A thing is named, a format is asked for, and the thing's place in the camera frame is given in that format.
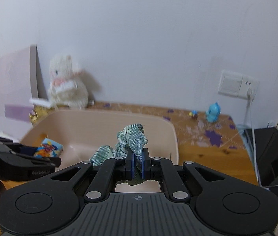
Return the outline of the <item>white wall switch socket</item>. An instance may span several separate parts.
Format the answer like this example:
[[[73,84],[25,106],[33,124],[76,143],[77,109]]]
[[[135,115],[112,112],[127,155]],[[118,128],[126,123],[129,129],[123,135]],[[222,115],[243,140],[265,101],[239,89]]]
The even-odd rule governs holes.
[[[253,100],[259,87],[259,80],[244,74],[223,70],[218,94]]]

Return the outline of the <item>gold snack bag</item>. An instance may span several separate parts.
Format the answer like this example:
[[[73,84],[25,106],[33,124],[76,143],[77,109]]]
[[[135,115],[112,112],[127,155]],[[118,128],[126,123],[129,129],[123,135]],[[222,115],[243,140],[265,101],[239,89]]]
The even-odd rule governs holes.
[[[49,109],[40,105],[34,105],[34,108],[29,113],[30,122],[32,125],[36,124],[38,120],[47,116]]]

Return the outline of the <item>black box beside table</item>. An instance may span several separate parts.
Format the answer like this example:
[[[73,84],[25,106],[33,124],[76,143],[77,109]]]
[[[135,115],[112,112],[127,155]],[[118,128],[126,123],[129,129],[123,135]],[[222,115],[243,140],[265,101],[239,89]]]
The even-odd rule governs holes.
[[[278,186],[278,130],[275,127],[246,129],[244,136],[252,147],[256,143],[256,159],[261,185]]]

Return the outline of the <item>small duck figurine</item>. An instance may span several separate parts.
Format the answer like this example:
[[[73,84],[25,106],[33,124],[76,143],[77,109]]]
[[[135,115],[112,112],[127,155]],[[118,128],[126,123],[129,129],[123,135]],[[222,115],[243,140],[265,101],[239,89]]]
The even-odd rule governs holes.
[[[198,112],[196,110],[192,110],[189,112],[188,116],[194,120],[197,120],[198,118]]]

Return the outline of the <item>beige plastic storage basket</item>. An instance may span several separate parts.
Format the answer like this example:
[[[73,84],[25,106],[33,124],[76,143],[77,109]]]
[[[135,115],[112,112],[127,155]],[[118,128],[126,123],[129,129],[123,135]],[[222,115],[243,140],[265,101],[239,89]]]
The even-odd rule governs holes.
[[[157,116],[106,110],[59,110],[42,118],[21,139],[37,147],[44,138],[63,146],[60,169],[89,160],[100,146],[115,147],[117,134],[126,126],[142,124],[150,157],[179,163],[178,143],[171,122]]]

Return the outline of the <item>blue bird figurine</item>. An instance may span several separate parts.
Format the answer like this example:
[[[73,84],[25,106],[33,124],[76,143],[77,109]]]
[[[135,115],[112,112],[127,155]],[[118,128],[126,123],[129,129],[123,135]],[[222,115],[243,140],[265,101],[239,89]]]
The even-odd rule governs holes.
[[[215,123],[220,115],[221,107],[216,102],[210,105],[209,109],[206,111],[206,120],[209,123]]]

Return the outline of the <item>white plush lamb toy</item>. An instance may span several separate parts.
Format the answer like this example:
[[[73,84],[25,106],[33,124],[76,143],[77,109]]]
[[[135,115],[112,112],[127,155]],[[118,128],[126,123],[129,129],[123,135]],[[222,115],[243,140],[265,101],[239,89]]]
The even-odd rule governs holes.
[[[84,109],[94,105],[83,82],[84,70],[75,70],[70,55],[57,54],[49,63],[48,99],[53,106]]]

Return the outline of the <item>green checkered cloth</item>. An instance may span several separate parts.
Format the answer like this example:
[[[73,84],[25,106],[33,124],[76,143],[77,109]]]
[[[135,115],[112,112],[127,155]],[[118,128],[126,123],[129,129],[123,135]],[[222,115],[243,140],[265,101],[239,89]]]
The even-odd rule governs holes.
[[[144,182],[142,179],[142,152],[148,139],[144,135],[144,127],[141,124],[132,124],[126,126],[117,134],[118,143],[115,148],[111,146],[100,146],[90,161],[95,166],[102,165],[105,160],[111,158],[126,158],[128,151],[132,151],[136,158],[136,167],[134,169],[134,178],[126,180],[128,185],[135,186]]]

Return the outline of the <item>colourful cartoon card pack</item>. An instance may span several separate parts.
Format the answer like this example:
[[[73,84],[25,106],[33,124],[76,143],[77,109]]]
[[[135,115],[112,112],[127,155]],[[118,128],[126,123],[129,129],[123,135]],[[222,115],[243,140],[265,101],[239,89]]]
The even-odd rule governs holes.
[[[49,138],[45,138],[34,153],[38,158],[55,158],[59,157],[63,151],[63,146]]]

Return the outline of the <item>white open cardboard box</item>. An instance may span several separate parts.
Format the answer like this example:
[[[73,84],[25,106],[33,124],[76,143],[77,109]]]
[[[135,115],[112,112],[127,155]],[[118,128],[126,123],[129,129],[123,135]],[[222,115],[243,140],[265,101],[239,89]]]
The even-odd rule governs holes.
[[[33,105],[44,107],[44,108],[47,108],[47,109],[51,109],[51,108],[55,107],[55,104],[53,104],[52,102],[50,102],[47,99],[30,98],[29,102]]]

